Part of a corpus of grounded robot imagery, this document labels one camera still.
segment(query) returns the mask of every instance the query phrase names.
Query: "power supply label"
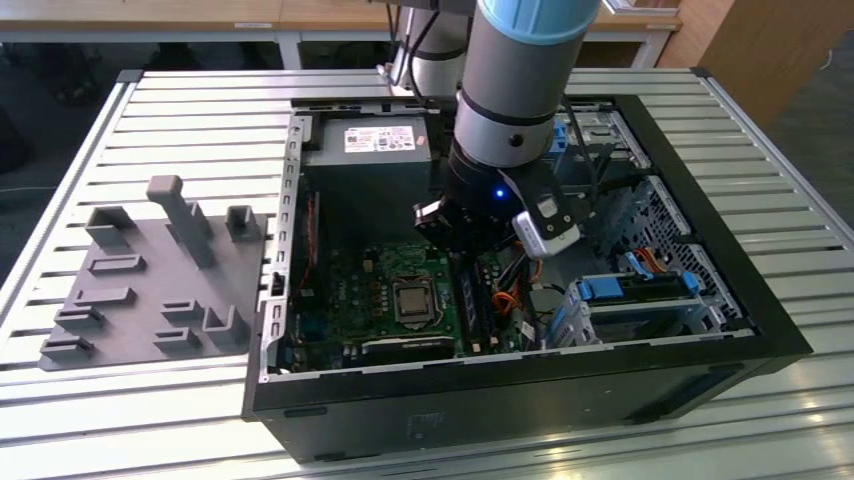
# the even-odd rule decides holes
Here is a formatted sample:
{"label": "power supply label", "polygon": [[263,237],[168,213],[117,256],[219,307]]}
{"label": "power supply label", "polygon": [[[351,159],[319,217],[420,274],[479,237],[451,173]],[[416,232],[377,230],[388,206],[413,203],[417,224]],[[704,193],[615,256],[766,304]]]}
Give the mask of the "power supply label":
{"label": "power supply label", "polygon": [[344,153],[415,150],[412,127],[364,127],[344,131]]}

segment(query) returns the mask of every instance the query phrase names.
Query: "green circuit board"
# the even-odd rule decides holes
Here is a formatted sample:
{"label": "green circuit board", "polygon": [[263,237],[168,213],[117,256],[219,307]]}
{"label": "green circuit board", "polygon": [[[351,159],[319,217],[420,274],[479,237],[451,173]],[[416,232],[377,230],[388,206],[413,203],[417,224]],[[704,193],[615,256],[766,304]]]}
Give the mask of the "green circuit board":
{"label": "green circuit board", "polygon": [[[495,254],[480,258],[484,276],[497,276]],[[453,301],[447,257],[429,244],[385,244],[367,250],[331,252],[324,285],[325,305],[301,315],[303,360],[309,370],[340,368],[340,351],[348,345],[381,338],[452,337],[455,354],[469,348]],[[432,317],[423,325],[405,324],[396,315],[395,288],[429,285]]]}

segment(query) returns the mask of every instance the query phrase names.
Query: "sticker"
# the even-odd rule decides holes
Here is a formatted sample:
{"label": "sticker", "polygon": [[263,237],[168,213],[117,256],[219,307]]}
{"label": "sticker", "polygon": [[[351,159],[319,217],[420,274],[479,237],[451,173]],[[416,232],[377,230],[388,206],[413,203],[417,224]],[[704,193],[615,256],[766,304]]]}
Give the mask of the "sticker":
{"label": "sticker", "polygon": [[235,28],[272,28],[272,23],[235,23]]}
{"label": "sticker", "polygon": [[344,131],[344,152],[399,152],[415,150],[412,127],[364,127]]}
{"label": "sticker", "polygon": [[521,335],[528,337],[528,340],[535,341],[536,332],[533,331],[533,327],[528,322],[521,322]]}

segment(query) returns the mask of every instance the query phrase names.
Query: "slotted metal surface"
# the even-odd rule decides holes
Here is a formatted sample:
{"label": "slotted metal surface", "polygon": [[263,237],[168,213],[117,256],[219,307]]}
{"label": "slotted metal surface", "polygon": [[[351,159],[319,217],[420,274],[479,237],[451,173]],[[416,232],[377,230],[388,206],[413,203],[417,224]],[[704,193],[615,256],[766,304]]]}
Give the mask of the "slotted metal surface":
{"label": "slotted metal surface", "polygon": [[122,204],[135,218],[160,217],[143,188],[151,175],[175,173],[207,214],[239,202],[272,215],[289,99],[388,94],[368,71],[148,73],[116,87],[0,291],[0,477],[850,474],[850,230],[712,81],[684,70],[579,70],[567,91],[640,96],[802,328],[811,357],[671,422],[305,467],[261,425],[239,419],[245,356],[41,372],[38,347],[90,241],[80,227],[93,206]]}

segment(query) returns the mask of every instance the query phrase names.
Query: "cpu socket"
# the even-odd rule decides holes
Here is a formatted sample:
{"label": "cpu socket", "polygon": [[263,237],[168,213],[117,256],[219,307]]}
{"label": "cpu socket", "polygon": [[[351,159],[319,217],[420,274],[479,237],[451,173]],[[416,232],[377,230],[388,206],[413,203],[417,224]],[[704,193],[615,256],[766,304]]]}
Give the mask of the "cpu socket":
{"label": "cpu socket", "polygon": [[436,321],[432,279],[399,278],[393,285],[395,320],[405,328],[420,330]]}

